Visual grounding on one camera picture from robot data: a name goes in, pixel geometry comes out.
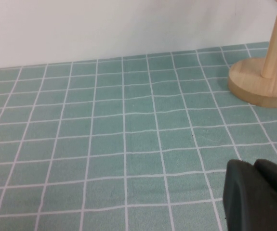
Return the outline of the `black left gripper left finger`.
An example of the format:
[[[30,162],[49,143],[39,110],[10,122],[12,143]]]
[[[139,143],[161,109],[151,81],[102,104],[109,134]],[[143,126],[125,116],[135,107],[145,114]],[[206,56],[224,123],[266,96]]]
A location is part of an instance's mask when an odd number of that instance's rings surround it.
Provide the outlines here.
[[[228,161],[223,205],[229,231],[277,231],[277,191],[254,164]]]

